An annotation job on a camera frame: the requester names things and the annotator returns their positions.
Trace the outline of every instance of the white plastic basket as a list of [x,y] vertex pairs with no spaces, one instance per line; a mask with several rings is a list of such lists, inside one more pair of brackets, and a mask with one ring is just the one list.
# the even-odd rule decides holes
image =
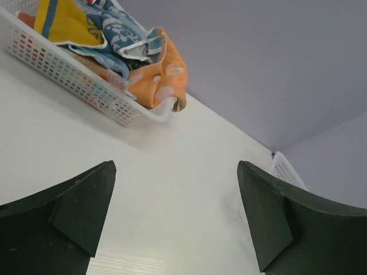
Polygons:
[[296,187],[308,191],[303,181],[294,170],[293,166],[281,152],[277,152],[275,154],[273,162],[269,169],[269,174]]
[[167,120],[176,98],[147,110],[28,27],[17,11],[36,15],[39,0],[0,0],[0,47],[123,126]]

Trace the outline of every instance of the empty white basket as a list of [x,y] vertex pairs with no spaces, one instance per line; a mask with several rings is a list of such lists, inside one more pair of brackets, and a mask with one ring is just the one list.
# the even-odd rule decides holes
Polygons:
[[64,53],[16,16],[36,15],[39,0],[0,0],[0,47],[123,126],[133,120],[167,120],[176,99],[147,110]]
[[269,174],[296,187],[307,190],[306,186],[294,170],[293,166],[281,152],[277,152],[275,154],[273,162],[269,169]]

